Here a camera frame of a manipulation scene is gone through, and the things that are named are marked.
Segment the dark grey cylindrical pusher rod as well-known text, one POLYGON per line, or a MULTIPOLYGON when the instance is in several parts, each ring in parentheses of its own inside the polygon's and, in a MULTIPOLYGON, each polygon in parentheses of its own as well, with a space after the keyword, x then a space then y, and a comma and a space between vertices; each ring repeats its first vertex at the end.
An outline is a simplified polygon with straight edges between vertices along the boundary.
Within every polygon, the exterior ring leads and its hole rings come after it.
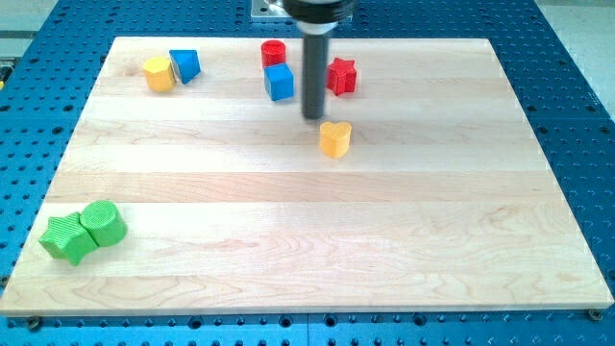
POLYGON ((329 41, 329 34, 303 36, 301 102, 306 119, 316 120, 324 115, 329 41))

